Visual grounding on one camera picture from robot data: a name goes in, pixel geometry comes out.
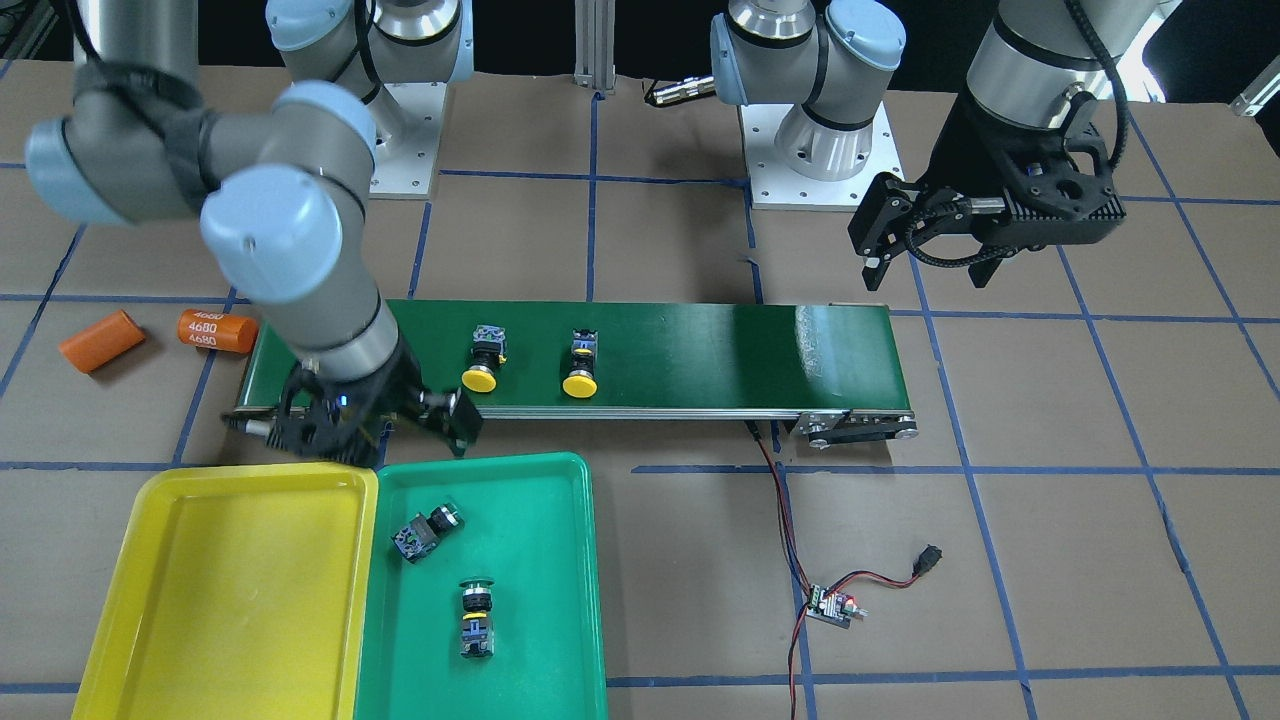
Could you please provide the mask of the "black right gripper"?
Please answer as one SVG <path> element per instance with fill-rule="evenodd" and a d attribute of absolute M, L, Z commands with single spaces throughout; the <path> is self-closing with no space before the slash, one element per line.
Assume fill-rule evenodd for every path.
<path fill-rule="evenodd" d="M 294 363 L 278 402 L 265 410 L 234 411 L 232 428 L 300 457 L 374 468 L 380 439 L 396 419 L 438 436 L 456 457 L 466 454 L 483 428 L 479 409 L 461 388 L 435 392 L 424 384 L 404 337 L 380 368 L 355 380 L 323 379 Z"/>

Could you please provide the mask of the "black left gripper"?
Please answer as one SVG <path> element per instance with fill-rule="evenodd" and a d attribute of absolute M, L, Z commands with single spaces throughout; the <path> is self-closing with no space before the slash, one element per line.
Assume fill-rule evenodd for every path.
<path fill-rule="evenodd" d="M 1096 96 L 1066 101 L 1056 129 L 1029 129 L 988 113 L 961 94 L 946 118 L 925 173 L 870 181 L 847 233 L 864 260 L 861 279 L 881 287 L 892 260 L 964 269 L 986 288 L 1020 251 L 1091 245 L 1126 219 L 1103 137 L 1093 127 Z"/>

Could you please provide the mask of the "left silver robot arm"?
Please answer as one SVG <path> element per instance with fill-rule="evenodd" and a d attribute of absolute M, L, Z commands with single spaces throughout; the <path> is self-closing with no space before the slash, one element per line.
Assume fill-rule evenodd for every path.
<path fill-rule="evenodd" d="M 977 46 L 928 167 L 869 179 L 847 234 L 881 287 L 906 254 L 964 269 L 983 288 L 1023 251 L 1093 245 L 1126 218 L 1114 182 L 1129 136 L 1119 63 L 1152 1 L 1001 1 Z M 652 85 L 668 108 L 707 95 L 781 105 L 783 165 L 835 183 L 864 173 L 876 114 L 909 35 L 878 1 L 731 1 L 710 26 L 710 73 Z"/>

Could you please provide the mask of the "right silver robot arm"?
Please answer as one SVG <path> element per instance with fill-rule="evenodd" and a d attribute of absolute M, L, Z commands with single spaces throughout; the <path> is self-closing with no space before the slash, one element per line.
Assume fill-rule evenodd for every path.
<path fill-rule="evenodd" d="M 195 1 L 64 1 L 77 49 L 70 114 L 38 123 L 37 195 L 87 224 L 192 217 L 227 282 L 294 361 L 278 401 L 224 423 L 300 457 L 371 468 L 399 418 L 465 455 L 483 418 L 430 389 L 362 259 L 378 150 L 401 122 L 389 79 L 466 79 L 466 1 L 270 1 L 292 82 L 264 114 L 197 87 Z"/>

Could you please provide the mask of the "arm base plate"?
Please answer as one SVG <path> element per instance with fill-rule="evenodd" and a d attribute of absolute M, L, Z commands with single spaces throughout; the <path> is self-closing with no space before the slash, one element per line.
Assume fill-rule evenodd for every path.
<path fill-rule="evenodd" d="M 854 131 L 819 126 L 794 105 L 746 105 L 739 118 L 755 208 L 855 211 L 876 176 L 905 177 L 883 105 Z"/>
<path fill-rule="evenodd" d="M 381 87 L 369 105 L 378 126 L 371 197 L 430 199 L 448 91 L 443 82 Z"/>

